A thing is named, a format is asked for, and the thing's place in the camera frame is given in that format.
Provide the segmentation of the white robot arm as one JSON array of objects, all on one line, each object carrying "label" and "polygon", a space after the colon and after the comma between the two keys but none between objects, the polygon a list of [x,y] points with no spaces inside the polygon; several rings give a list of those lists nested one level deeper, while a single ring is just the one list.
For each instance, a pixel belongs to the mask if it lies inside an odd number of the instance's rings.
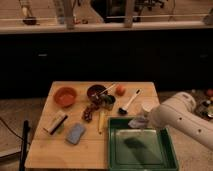
[{"label": "white robot arm", "polygon": [[154,128],[170,125],[213,151],[213,123],[193,114],[195,107],[189,93],[179,92],[154,107],[148,118]]}]

